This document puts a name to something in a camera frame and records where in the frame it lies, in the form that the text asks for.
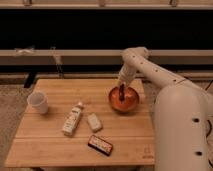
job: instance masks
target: table top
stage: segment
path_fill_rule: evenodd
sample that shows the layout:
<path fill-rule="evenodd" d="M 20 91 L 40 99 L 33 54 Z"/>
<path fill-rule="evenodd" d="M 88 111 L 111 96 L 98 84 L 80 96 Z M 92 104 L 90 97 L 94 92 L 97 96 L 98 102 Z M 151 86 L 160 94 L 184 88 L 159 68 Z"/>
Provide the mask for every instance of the table top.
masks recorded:
<path fill-rule="evenodd" d="M 34 91 L 48 98 L 46 115 L 27 106 L 9 154 L 6 167 L 66 167 L 154 164 L 154 131 L 142 82 L 133 87 L 140 96 L 139 105 L 128 115 L 114 111 L 108 94 L 116 79 L 40 79 Z M 79 125 L 72 137 L 64 136 L 62 126 L 78 101 L 84 103 Z M 93 135 L 87 116 L 96 113 L 103 129 L 95 135 L 113 144 L 109 157 L 88 147 Z"/>

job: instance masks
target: floor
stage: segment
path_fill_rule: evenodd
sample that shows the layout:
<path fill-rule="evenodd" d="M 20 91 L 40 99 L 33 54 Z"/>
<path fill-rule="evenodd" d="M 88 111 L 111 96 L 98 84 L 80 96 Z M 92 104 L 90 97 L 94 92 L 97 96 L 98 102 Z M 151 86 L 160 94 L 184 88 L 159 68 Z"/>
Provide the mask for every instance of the floor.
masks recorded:
<path fill-rule="evenodd" d="M 196 81 L 196 83 L 205 88 L 209 81 Z M 26 107 L 26 98 L 32 92 L 34 86 L 23 88 L 23 83 L 0 81 L 0 170 L 1 171 L 30 171 L 31 169 L 9 169 L 4 168 L 4 160 L 10 148 L 13 136 L 17 126 L 22 118 L 22 113 Z M 159 89 L 150 82 L 144 83 L 145 93 L 150 104 L 151 115 L 153 114 L 153 105 Z M 45 171 L 153 171 L 150 167 L 99 167 L 99 168 L 47 168 Z"/>

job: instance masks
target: table leg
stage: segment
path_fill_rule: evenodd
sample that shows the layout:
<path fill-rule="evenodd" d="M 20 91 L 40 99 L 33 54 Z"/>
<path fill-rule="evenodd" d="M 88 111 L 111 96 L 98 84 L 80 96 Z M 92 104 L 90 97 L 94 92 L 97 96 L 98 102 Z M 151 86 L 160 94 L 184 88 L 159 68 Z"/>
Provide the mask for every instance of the table leg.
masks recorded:
<path fill-rule="evenodd" d="M 31 169 L 33 170 L 33 171 L 44 171 L 42 168 L 40 168 L 40 167 L 31 167 Z"/>

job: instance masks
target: small box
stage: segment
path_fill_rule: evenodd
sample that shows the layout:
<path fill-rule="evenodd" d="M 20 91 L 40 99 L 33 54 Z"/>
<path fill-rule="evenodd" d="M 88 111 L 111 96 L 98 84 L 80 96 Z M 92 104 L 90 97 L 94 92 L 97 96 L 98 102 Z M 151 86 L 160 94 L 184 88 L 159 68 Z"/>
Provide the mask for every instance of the small box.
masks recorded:
<path fill-rule="evenodd" d="M 87 117 L 87 122 L 93 132 L 97 132 L 101 130 L 103 127 L 101 124 L 101 121 L 98 119 L 98 117 L 94 113 Z"/>
<path fill-rule="evenodd" d="M 88 146 L 96 149 L 97 151 L 99 151 L 107 156 L 110 156 L 112 149 L 113 149 L 112 144 L 110 144 L 109 142 L 107 142 L 95 135 L 92 135 L 90 137 Z"/>

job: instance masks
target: bowl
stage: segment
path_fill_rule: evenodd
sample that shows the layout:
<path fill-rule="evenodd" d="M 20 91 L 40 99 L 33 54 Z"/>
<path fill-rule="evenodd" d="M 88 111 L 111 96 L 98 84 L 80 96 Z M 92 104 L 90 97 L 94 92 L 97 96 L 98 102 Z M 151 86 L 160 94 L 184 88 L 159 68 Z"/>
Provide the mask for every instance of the bowl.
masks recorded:
<path fill-rule="evenodd" d="M 114 87 L 109 93 L 110 106 L 121 113 L 127 113 L 136 108 L 139 103 L 138 93 L 131 87 L 124 90 L 124 100 L 119 99 L 119 87 Z"/>

